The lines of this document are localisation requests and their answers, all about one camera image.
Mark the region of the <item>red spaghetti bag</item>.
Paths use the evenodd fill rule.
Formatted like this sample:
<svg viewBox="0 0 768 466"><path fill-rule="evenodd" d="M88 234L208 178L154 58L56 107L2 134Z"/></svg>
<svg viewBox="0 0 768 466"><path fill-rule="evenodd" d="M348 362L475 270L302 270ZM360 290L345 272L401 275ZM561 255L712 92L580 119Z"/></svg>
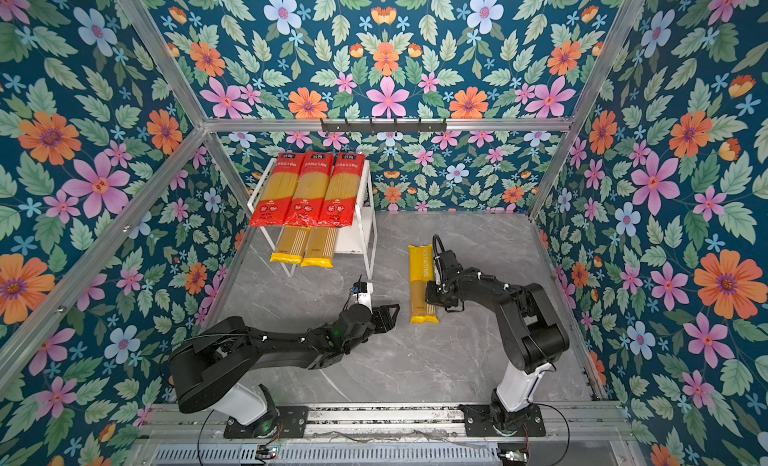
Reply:
<svg viewBox="0 0 768 466"><path fill-rule="evenodd" d="M365 161L361 154L344 153L337 157L321 205L317 222L320 227L352 225Z"/></svg>
<svg viewBox="0 0 768 466"><path fill-rule="evenodd" d="M299 175L305 160L304 154L281 153L263 187L260 200L251 216L251 227L282 226L288 216L293 196L297 190Z"/></svg>
<svg viewBox="0 0 768 466"><path fill-rule="evenodd" d="M333 165L334 156L329 153L309 153L305 156L285 219L286 226L313 227L317 224Z"/></svg>

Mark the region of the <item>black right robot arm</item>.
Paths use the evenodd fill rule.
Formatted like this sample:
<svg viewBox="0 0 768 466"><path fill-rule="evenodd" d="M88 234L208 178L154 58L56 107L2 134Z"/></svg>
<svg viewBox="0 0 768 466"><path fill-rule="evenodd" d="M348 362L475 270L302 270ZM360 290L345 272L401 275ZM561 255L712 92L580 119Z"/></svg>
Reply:
<svg viewBox="0 0 768 466"><path fill-rule="evenodd" d="M437 234L432 248L436 279L427 283L426 302L450 313L464 311L471 302L494 313L503 350L517 370L530 374L569 349L568 334L540 284L513 285L465 268Z"/></svg>

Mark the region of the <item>yellow pasta pack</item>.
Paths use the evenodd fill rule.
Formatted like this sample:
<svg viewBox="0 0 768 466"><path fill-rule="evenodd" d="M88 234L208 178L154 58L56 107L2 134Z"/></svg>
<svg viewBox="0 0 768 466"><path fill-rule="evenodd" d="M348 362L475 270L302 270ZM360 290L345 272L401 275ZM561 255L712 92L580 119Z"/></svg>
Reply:
<svg viewBox="0 0 768 466"><path fill-rule="evenodd" d="M301 266L331 269L333 267L337 239L337 228L311 228Z"/></svg>
<svg viewBox="0 0 768 466"><path fill-rule="evenodd" d="M408 246L410 278L410 323L438 324L436 309L426 300L427 285L434 280L432 246Z"/></svg>
<svg viewBox="0 0 768 466"><path fill-rule="evenodd" d="M303 261L310 232L311 229L307 227L285 226L270 261L299 265Z"/></svg>

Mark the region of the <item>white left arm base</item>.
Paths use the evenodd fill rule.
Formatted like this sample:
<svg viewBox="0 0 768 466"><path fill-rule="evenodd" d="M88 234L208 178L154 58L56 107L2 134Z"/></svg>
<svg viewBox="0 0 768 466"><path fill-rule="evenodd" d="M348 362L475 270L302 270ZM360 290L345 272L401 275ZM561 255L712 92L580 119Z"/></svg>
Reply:
<svg viewBox="0 0 768 466"><path fill-rule="evenodd" d="M262 432L270 431L280 415L270 391L263 384L257 389L236 384L212 409L242 426L255 427Z"/></svg>

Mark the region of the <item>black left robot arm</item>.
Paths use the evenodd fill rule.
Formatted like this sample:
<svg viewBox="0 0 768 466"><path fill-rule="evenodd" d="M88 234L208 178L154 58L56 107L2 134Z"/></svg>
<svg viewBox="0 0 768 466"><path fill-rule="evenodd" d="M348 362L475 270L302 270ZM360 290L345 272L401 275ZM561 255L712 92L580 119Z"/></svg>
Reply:
<svg viewBox="0 0 768 466"><path fill-rule="evenodd" d="M398 304L369 308L354 304L335 322L304 333L276 333L249 327L239 316L184 341L170 355L177 404L183 413L211 408L248 372L295 367L328 368L376 334L396 325Z"/></svg>

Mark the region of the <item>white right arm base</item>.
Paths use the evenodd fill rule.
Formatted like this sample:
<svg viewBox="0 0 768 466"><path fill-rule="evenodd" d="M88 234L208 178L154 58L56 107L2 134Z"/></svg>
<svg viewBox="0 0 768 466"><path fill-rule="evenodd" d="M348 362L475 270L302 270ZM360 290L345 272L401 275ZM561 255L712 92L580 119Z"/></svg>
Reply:
<svg viewBox="0 0 768 466"><path fill-rule="evenodd" d="M542 384L547 373L555 371L555 365L547 362L526 373L517 369L511 362L507 363L504 376L495 388L498 402L505 413L517 413L533 402L537 388Z"/></svg>

